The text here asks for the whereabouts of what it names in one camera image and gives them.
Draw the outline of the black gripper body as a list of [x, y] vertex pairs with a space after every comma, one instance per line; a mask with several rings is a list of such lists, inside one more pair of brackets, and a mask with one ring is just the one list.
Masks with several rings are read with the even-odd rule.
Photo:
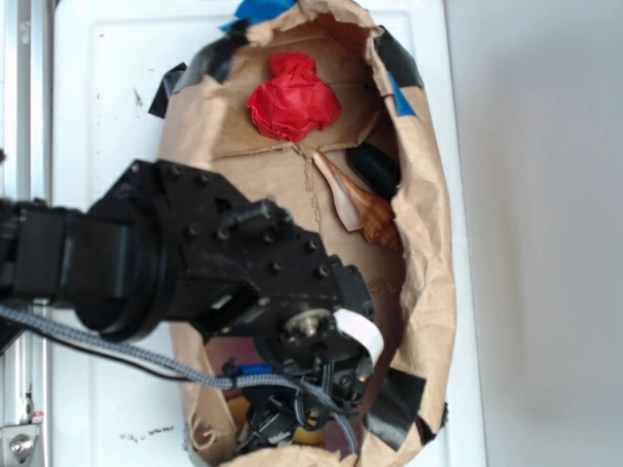
[[348, 418], [362, 400], [367, 380], [357, 378], [358, 360], [342, 363], [311, 357], [311, 367], [299, 369], [294, 360], [263, 357], [252, 338], [223, 338], [222, 375], [233, 385], [229, 389], [249, 403], [247, 434], [238, 443], [238, 453], [289, 446], [298, 428], [322, 431], [333, 421], [345, 433], [349, 449], [358, 442]]

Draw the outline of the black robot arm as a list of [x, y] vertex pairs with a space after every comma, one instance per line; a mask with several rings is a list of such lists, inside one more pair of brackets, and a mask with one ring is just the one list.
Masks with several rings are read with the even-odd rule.
[[[134, 345], [165, 321], [205, 339], [252, 338], [261, 363], [213, 377]], [[3, 200], [1, 326], [241, 390], [243, 453], [329, 421], [357, 451], [350, 412], [384, 346], [360, 272], [317, 233], [271, 198], [166, 161], [134, 162], [87, 212]]]

